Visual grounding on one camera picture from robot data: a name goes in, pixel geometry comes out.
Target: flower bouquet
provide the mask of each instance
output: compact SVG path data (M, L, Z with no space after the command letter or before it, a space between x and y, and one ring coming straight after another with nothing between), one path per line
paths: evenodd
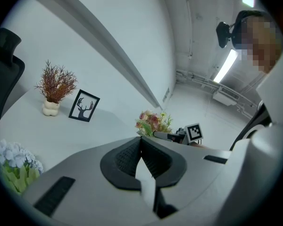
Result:
M172 120L171 116L167 116L165 112L156 114L147 110L140 114L135 127L139 129L140 136L152 137L154 131L172 132L172 128L170 128Z
M43 166L35 156L19 143L0 141L0 175L6 185L21 194L43 173Z

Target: white desk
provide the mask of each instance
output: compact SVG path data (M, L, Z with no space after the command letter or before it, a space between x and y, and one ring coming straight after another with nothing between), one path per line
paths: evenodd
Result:
M71 119L74 101L65 98L57 116L45 116L42 101L36 89L17 100L0 120L0 141L21 143L42 162L44 170L78 151L138 136L133 126L111 112L96 108L90 122Z

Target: black chair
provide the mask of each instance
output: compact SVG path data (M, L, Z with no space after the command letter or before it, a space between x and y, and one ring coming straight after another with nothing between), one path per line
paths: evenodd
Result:
M0 28L0 118L6 100L25 68L24 62L13 55L20 42L12 31Z

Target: dried plant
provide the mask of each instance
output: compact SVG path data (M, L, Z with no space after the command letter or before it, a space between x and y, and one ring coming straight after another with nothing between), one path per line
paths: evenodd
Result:
M58 103L75 90L76 82L73 72L65 71L63 66L52 66L47 60L41 81L35 87L41 90L48 102Z

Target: artificial flower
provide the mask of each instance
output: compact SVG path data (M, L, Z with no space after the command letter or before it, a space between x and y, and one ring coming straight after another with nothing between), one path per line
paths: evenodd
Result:
M11 167L21 168L25 162L25 157L23 155L16 155L12 160L9 160L8 164Z
M146 114L147 116L149 116L149 115L152 115L153 112L152 112L151 110L146 110L145 114Z
M39 170L40 174L43 173L43 165L39 160L36 160L35 163L35 168Z
M6 150L6 146L7 146L7 143L6 143L6 140L1 140L0 141L0 164L4 164L5 162L5 157L4 157L4 152Z
M135 125L135 127L136 127L136 128L142 128L142 124L139 123L139 122L137 122L136 125Z
M26 157L27 162L35 161L35 156L30 151L26 150L24 151L24 155Z
M14 156L21 154L18 143L9 143L8 150L11 150Z
M14 159L14 155L13 152L11 150L6 150L5 152L5 158L7 160L13 160Z
M152 137L154 131L172 133L171 122L172 118L167 117L166 112L157 114L147 110L140 114L135 127L139 129L138 134L140 136Z
M142 112L142 113L140 114L140 120L146 121L147 118L148 118L148 116L146 115L146 113Z

